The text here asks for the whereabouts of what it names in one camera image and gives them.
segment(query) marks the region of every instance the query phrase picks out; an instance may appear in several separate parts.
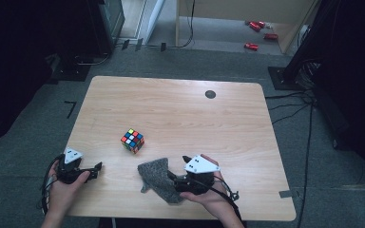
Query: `black tape mark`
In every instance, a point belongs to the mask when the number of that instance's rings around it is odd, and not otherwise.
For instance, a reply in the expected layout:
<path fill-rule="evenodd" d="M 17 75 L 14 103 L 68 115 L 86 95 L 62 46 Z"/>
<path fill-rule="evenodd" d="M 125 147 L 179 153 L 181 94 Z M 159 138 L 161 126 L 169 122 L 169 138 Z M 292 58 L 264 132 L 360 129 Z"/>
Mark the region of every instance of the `black tape mark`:
<path fill-rule="evenodd" d="M 162 43 L 162 46 L 160 47 L 160 51 L 161 52 L 165 51 L 165 43 Z"/>
<path fill-rule="evenodd" d="M 293 196 L 292 192 L 290 190 L 280 191 L 279 195 L 280 195 L 281 198 L 291 198 Z"/>
<path fill-rule="evenodd" d="M 136 44 L 135 51 L 138 51 L 142 47 L 142 42 L 144 41 L 144 38 L 141 38 L 138 40 L 138 43 Z"/>
<path fill-rule="evenodd" d="M 128 45 L 129 45 L 129 40 L 125 40 L 124 43 L 123 43 L 123 50 L 127 49 Z"/>
<path fill-rule="evenodd" d="M 76 102 L 65 101 L 65 103 L 72 104 L 72 108 L 70 109 L 69 114 L 67 114 L 67 119 L 69 119 L 70 115 L 72 115 L 73 109 L 75 109 Z"/>

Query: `wrist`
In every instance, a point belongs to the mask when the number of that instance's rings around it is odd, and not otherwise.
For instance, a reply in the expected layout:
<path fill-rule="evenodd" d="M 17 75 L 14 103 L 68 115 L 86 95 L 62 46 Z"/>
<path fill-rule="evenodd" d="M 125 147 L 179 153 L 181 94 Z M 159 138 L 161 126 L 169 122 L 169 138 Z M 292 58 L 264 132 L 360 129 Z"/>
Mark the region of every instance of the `wrist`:
<path fill-rule="evenodd" d="M 233 208 L 222 213 L 218 220 L 223 224 L 224 228 L 241 228 L 243 227 L 241 220 L 237 217 Z"/>
<path fill-rule="evenodd" d="M 55 211 L 55 210 L 48 210 L 42 227 L 44 227 L 44 228 L 61 227 L 62 222 L 64 220 L 64 216 L 65 216 L 64 212 L 58 212 L 58 211 Z"/>

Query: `red object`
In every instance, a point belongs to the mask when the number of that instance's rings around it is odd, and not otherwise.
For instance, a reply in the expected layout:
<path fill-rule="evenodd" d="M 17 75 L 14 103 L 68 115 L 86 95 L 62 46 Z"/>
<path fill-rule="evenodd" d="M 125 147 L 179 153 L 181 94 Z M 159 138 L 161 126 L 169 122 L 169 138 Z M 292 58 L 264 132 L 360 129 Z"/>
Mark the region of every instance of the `red object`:
<path fill-rule="evenodd" d="M 245 43 L 245 45 L 244 45 L 244 48 L 251 49 L 251 50 L 254 50 L 254 51 L 257 51 L 258 47 L 259 47 L 258 45 L 251 44 L 251 43 Z"/>
<path fill-rule="evenodd" d="M 265 28 L 265 22 L 256 22 L 262 29 Z"/>
<path fill-rule="evenodd" d="M 263 36 L 263 39 L 265 40 L 277 40 L 278 39 L 278 35 L 275 33 L 265 33 Z"/>
<path fill-rule="evenodd" d="M 250 22 L 249 27 L 254 31 L 260 31 L 260 26 L 257 24 L 257 22 Z"/>

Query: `black wire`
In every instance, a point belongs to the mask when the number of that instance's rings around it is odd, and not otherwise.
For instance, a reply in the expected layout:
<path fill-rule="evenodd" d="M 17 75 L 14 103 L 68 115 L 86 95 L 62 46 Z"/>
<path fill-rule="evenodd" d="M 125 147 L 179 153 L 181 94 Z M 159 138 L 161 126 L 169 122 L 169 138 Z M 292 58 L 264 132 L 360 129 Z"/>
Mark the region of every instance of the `black wire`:
<path fill-rule="evenodd" d="M 105 58 L 102 60 L 102 61 L 99 61 L 97 63 L 87 63 L 87 64 L 84 64 L 84 63 L 76 63 L 76 65 L 80 65 L 80 66 L 95 66 L 95 65 L 100 65 L 102 64 L 103 62 L 105 62 L 107 59 L 108 59 L 108 56 L 109 54 L 108 53 L 105 53 Z"/>
<path fill-rule="evenodd" d="M 307 107 L 308 105 L 310 105 L 310 104 L 306 104 L 306 105 L 304 105 L 303 107 L 301 107 L 299 110 L 297 110 L 295 113 L 293 113 L 293 114 L 292 114 L 292 115 L 290 115 L 290 116 L 282 117 L 282 118 L 280 118 L 280 119 L 277 119 L 277 120 L 273 121 L 273 122 L 272 122 L 272 124 L 275 124 L 276 122 L 279 122 L 279 121 L 285 120 L 285 119 L 287 119 L 287 118 L 294 117 L 296 114 L 298 114 L 298 113 L 299 113 L 302 109 L 304 109 L 304 108 L 305 108 L 305 107 Z"/>
<path fill-rule="evenodd" d="M 310 143 L 311 143 L 311 133 L 312 133 L 312 122 L 313 122 L 313 104 L 310 108 L 310 121 L 309 121 L 309 135 L 307 139 L 307 150 L 306 150 L 306 159 L 305 159 L 305 167 L 304 167 L 304 187 L 303 187 L 303 201 L 301 204 L 300 212 L 298 215 L 298 228 L 301 225 L 301 221 L 303 218 L 303 212 L 304 212 L 304 204 L 306 202 L 306 194 L 307 194 L 307 183 L 308 183 L 308 164 L 309 164 L 309 155 L 310 155 Z"/>
<path fill-rule="evenodd" d="M 47 178 L 48 178 L 48 174 L 49 174 L 49 170 L 51 169 L 51 166 L 57 161 L 57 160 L 61 160 L 62 157 L 65 156 L 64 154 L 61 154 L 59 156 L 57 156 L 54 160 L 52 160 L 52 162 L 49 164 L 48 169 L 46 171 L 46 174 L 44 176 L 44 180 L 43 180 L 43 184 L 41 185 L 41 207 L 44 210 L 44 215 L 47 213 Z"/>
<path fill-rule="evenodd" d="M 51 187 L 51 185 L 52 185 L 53 183 L 55 183 L 56 181 L 58 181 L 58 179 L 57 179 L 57 180 L 54 180 L 54 181 L 53 181 L 53 182 L 51 182 L 49 185 L 47 185 L 47 187 L 46 187 L 46 192 L 47 192 L 47 189 L 48 189 L 49 187 Z M 45 200 L 46 200 L 46 201 L 44 201 L 45 205 L 48 205 L 48 204 L 49 204 L 49 201 L 47 201 L 47 198 L 45 198 Z M 43 209 L 42 201 L 40 201 L 40 200 L 39 200 L 39 204 L 37 205 L 37 209 Z"/>
<path fill-rule="evenodd" d="M 306 101 L 304 97 L 301 97 L 301 100 L 303 100 L 304 103 L 309 104 L 309 105 L 313 105 L 315 103 L 314 97 L 310 96 L 307 93 L 304 93 L 304 95 L 306 95 L 307 98 L 310 99 L 310 101 Z"/>
<path fill-rule="evenodd" d="M 221 197 L 223 197 L 234 209 L 235 213 L 236 213 L 236 216 L 242 221 L 241 219 L 241 214 L 240 214 L 240 211 L 239 211 L 239 207 L 236 205 L 236 203 L 233 202 L 232 199 L 230 199 L 226 194 L 224 194 L 223 192 L 219 191 L 218 189 L 215 189 L 213 188 L 212 186 L 208 186 L 200 181 L 197 181 L 197 180 L 194 180 L 194 179 L 191 179 L 190 181 L 193 181 L 199 185 L 202 185 L 203 187 L 206 187 L 216 193 L 218 193 L 219 195 L 221 195 Z"/>
<path fill-rule="evenodd" d="M 191 32 L 191 34 L 190 34 L 187 42 L 183 46 L 171 46 L 171 47 L 167 47 L 167 48 L 185 48 L 189 44 L 191 44 L 191 42 L 192 42 L 192 40 L 194 38 L 194 28 L 193 28 L 194 10 L 195 10 L 195 0 L 192 2 L 191 22 L 189 21 L 189 18 L 187 16 L 187 22 L 188 22 L 188 26 L 189 26 L 189 29 L 190 29 L 190 32 Z M 160 48 L 161 47 L 161 46 L 155 46 L 155 45 L 142 45 L 142 46 L 144 46 L 144 47 L 150 47 L 150 48 Z"/>
<path fill-rule="evenodd" d="M 268 110 L 269 111 L 272 111 L 272 110 L 275 110 L 275 109 L 280 108 L 280 107 L 285 107 L 285 106 L 300 106 L 300 105 L 303 105 L 303 104 L 282 104 L 282 105 L 278 105 L 278 106 L 275 106 L 275 107 L 268 108 Z"/>
<path fill-rule="evenodd" d="M 308 102 L 308 101 L 306 101 L 306 97 L 304 97 L 304 96 L 296 96 L 296 94 L 295 95 L 291 95 L 291 96 L 277 96 L 277 97 L 265 97 L 266 99 L 282 99 L 282 98 L 288 98 L 288 97 L 290 97 L 290 98 L 300 98 L 305 104 L 311 104 L 312 102 L 313 102 L 313 97 L 311 97 L 310 95 L 306 95 L 307 96 L 307 98 L 309 98 L 310 99 L 310 102 Z"/>
<path fill-rule="evenodd" d="M 193 19 L 194 19 L 194 10 L 195 10 L 195 0 L 192 2 L 191 23 L 188 22 L 188 26 L 189 26 L 189 29 L 191 31 L 191 35 L 189 36 L 188 41 L 183 46 L 173 47 L 173 48 L 185 48 L 191 43 L 192 39 L 194 38 L 194 28 L 193 28 L 193 25 L 192 25 L 192 22 L 193 22 Z"/>
<path fill-rule="evenodd" d="M 305 89 L 305 90 L 304 90 L 304 91 L 302 91 L 302 92 L 289 93 L 289 94 L 286 94 L 286 95 L 268 96 L 268 97 L 265 97 L 265 99 L 281 99 L 281 98 L 292 97 L 293 95 L 306 94 L 305 92 L 306 92 L 307 90 L 309 90 L 309 89 Z"/>
<path fill-rule="evenodd" d="M 223 183 L 224 185 L 224 188 L 226 188 L 226 190 L 229 192 L 229 197 L 232 201 L 236 201 L 239 199 L 239 192 L 237 193 L 233 193 L 233 191 L 231 190 L 230 186 L 226 183 L 226 181 L 224 181 L 223 179 L 219 178 L 219 177 L 216 177 L 216 176 L 213 176 L 214 178 L 217 178 L 219 180 L 221 180 L 221 182 Z"/>

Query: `rubik's cube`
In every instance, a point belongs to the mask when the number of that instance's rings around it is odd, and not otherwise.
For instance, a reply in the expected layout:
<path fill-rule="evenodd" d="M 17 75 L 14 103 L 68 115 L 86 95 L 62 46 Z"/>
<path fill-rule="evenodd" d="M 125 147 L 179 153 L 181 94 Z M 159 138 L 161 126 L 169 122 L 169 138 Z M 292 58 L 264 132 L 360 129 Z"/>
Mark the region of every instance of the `rubik's cube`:
<path fill-rule="evenodd" d="M 130 150 L 132 153 L 136 154 L 144 145 L 144 136 L 138 131 L 130 128 L 121 138 L 121 142 L 125 149 Z"/>

